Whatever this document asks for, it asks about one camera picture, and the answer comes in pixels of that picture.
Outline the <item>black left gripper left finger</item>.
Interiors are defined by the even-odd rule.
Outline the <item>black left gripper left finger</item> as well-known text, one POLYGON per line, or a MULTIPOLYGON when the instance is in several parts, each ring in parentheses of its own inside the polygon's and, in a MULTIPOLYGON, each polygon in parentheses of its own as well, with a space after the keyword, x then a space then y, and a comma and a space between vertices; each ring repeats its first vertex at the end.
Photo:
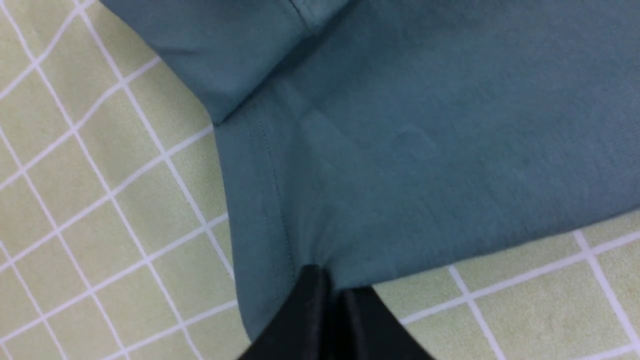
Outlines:
POLYGON ((240 360, 319 360, 331 282, 318 265, 306 265, 265 330, 240 360))

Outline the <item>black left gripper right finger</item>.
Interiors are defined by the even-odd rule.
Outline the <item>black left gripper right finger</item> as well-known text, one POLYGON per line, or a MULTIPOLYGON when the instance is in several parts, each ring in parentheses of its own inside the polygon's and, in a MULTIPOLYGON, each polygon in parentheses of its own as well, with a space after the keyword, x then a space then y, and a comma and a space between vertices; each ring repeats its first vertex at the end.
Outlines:
POLYGON ((336 360, 432 360, 372 287, 346 289, 334 324, 336 360))

